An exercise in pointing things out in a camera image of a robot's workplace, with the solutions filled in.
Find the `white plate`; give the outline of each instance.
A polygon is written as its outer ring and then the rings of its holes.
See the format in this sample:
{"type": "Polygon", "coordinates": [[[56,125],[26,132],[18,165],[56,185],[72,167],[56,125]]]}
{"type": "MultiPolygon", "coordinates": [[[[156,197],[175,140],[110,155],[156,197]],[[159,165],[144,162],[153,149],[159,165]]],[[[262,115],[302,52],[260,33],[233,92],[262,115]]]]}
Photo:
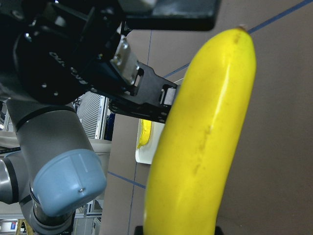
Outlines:
{"type": "Polygon", "coordinates": [[[152,122],[151,133],[149,142],[142,146],[140,149],[137,148],[140,134],[141,134],[141,123],[139,120],[138,124],[138,134],[137,134],[137,143],[136,143],[136,161],[138,163],[151,164],[153,156],[157,149],[158,140],[160,139],[161,133],[163,131],[165,124],[152,122]]]}

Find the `light blue joint cap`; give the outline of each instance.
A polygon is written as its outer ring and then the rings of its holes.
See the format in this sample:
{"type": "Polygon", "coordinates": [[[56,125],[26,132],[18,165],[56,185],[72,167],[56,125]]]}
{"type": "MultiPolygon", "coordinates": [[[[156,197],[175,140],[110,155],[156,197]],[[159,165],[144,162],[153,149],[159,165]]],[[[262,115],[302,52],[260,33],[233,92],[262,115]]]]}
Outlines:
{"type": "Polygon", "coordinates": [[[75,149],[60,154],[40,169],[33,182],[33,193],[44,213],[54,217],[90,202],[106,185],[98,155],[75,149]]]}

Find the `blue tape line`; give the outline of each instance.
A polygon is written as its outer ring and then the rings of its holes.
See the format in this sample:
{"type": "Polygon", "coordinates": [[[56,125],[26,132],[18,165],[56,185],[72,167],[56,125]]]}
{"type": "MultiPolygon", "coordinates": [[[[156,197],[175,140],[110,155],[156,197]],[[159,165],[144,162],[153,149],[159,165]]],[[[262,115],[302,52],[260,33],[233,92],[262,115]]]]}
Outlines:
{"type": "Polygon", "coordinates": [[[289,15],[290,13],[308,5],[311,2],[313,2],[313,0],[302,1],[302,2],[298,3],[297,5],[287,9],[286,11],[283,11],[282,13],[278,14],[277,16],[274,16],[274,17],[268,19],[267,21],[264,21],[263,23],[253,27],[252,29],[248,30],[248,33],[254,33],[255,31],[258,31],[259,29],[264,28],[265,26],[283,18],[286,15],[289,15]]]}
{"type": "Polygon", "coordinates": [[[137,183],[137,182],[135,182],[135,181],[133,181],[133,180],[127,179],[127,178],[125,178],[125,177],[123,177],[123,176],[120,176],[120,175],[115,174],[115,173],[110,172],[110,171],[108,171],[108,173],[109,173],[110,175],[112,175],[112,176],[115,176],[115,177],[117,177],[117,178],[119,178],[119,179],[125,180],[125,181],[127,181],[127,182],[129,182],[129,183],[131,183],[131,184],[133,184],[133,185],[136,185],[136,186],[138,186],[138,187],[140,187],[140,188],[146,189],[146,186],[145,186],[145,185],[142,185],[142,184],[140,184],[140,183],[137,183]]]}
{"type": "MultiPolygon", "coordinates": [[[[137,172],[137,162],[136,162],[136,165],[135,165],[134,182],[136,181],[136,172],[137,172]]],[[[128,235],[129,235],[129,229],[130,229],[130,226],[131,226],[132,208],[133,208],[133,200],[134,200],[134,189],[135,189],[135,185],[133,185],[131,206],[130,206],[130,210],[129,210],[128,231],[127,231],[128,235]]]]}
{"type": "MultiPolygon", "coordinates": [[[[306,6],[306,5],[308,5],[311,2],[313,2],[313,0],[304,0],[304,1],[300,2],[300,3],[298,3],[297,5],[287,9],[286,11],[283,11],[282,13],[278,14],[277,16],[274,16],[274,17],[270,18],[269,20],[264,21],[263,23],[255,26],[253,28],[251,28],[250,30],[248,30],[248,33],[250,33],[250,34],[254,33],[254,32],[258,31],[259,29],[264,28],[265,26],[275,22],[276,20],[279,20],[280,18],[283,18],[284,16],[289,15],[290,13],[292,13],[292,12],[294,12],[294,11],[296,11],[296,10],[306,6]]],[[[170,72],[169,74],[165,75],[164,78],[168,78],[169,76],[172,76],[173,74],[175,74],[175,73],[185,69],[186,67],[189,66],[189,64],[190,63],[188,63],[188,64],[186,64],[186,65],[184,65],[184,66],[182,66],[182,67],[180,67],[180,68],[178,68],[176,70],[174,70],[173,72],[170,72]]]]}
{"type": "Polygon", "coordinates": [[[147,59],[147,65],[149,65],[149,57],[150,57],[150,46],[151,46],[151,40],[152,40],[152,30],[150,32],[150,42],[149,42],[149,49],[148,49],[148,59],[147,59]]]}
{"type": "Polygon", "coordinates": [[[172,76],[173,74],[175,74],[175,73],[177,73],[177,72],[187,68],[189,65],[190,65],[190,63],[188,63],[188,64],[186,64],[184,66],[181,66],[180,68],[174,70],[173,72],[170,72],[169,74],[165,75],[164,78],[168,78],[169,76],[172,76]]]}

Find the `screw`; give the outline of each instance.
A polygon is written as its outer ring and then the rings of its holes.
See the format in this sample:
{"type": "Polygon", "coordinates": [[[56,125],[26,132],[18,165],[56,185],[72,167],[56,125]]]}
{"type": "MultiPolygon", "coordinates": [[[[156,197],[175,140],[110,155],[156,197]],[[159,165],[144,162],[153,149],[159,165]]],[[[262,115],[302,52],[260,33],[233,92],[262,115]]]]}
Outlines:
{"type": "Polygon", "coordinates": [[[32,42],[31,36],[29,35],[29,33],[25,33],[24,37],[26,38],[26,40],[28,40],[30,43],[32,42]]]}
{"type": "Polygon", "coordinates": [[[117,66],[120,66],[122,64],[122,59],[120,55],[116,55],[113,57],[114,63],[116,63],[117,66]]]}
{"type": "Polygon", "coordinates": [[[124,50],[126,50],[128,48],[128,43],[125,40],[123,40],[123,42],[122,42],[122,47],[124,50]]]}
{"type": "Polygon", "coordinates": [[[18,20],[22,20],[24,19],[24,16],[17,10],[13,10],[12,15],[15,16],[15,18],[17,18],[18,20]]]}
{"type": "Polygon", "coordinates": [[[77,73],[77,70],[74,69],[73,67],[70,67],[70,71],[73,72],[73,73],[77,73]]]}
{"type": "Polygon", "coordinates": [[[114,9],[108,7],[106,9],[101,10],[100,13],[103,14],[102,19],[106,21],[106,25],[109,26],[111,24],[111,21],[109,20],[108,16],[114,15],[114,9]]]}
{"type": "Polygon", "coordinates": [[[98,55],[97,55],[97,60],[101,60],[102,57],[103,57],[103,54],[98,54],[98,55]]]}

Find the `yellow banana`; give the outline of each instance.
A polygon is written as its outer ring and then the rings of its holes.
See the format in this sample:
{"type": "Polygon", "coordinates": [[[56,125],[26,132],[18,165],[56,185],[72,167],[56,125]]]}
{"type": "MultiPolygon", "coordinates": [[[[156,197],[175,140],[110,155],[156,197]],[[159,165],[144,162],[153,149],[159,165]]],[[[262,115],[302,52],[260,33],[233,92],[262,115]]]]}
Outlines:
{"type": "Polygon", "coordinates": [[[213,235],[256,71],[242,28],[192,60],[159,140],[147,184],[145,235],[213,235]]]}
{"type": "Polygon", "coordinates": [[[149,120],[141,119],[141,133],[137,148],[141,148],[149,142],[152,122],[149,120]]]}

